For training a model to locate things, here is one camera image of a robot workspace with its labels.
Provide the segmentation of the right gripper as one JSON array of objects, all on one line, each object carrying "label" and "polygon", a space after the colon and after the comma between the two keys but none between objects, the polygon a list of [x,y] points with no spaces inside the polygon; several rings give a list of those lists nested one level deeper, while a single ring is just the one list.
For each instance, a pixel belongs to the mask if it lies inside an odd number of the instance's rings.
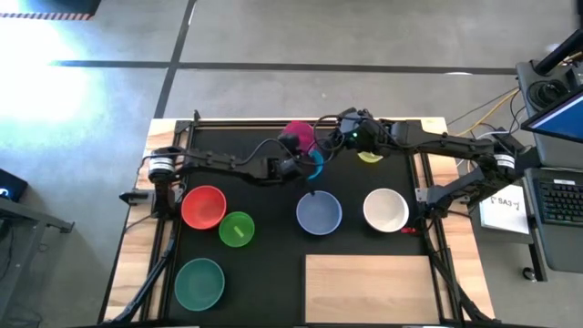
[{"label": "right gripper", "polygon": [[[367,109],[349,108],[338,116],[336,132],[318,137],[319,146],[338,146],[340,137],[346,149],[356,151],[377,151],[387,143],[387,131]],[[341,148],[318,147],[322,160],[329,162],[336,157]]]}]

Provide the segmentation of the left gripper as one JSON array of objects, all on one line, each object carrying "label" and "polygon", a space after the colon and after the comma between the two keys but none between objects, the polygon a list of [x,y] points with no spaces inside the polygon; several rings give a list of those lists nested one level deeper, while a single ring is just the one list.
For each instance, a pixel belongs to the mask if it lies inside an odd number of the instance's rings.
[{"label": "left gripper", "polygon": [[301,154],[298,160],[294,157],[267,158],[268,180],[275,182],[289,182],[302,176],[310,177],[315,172],[314,166],[300,164],[315,164],[315,159],[306,154]]}]

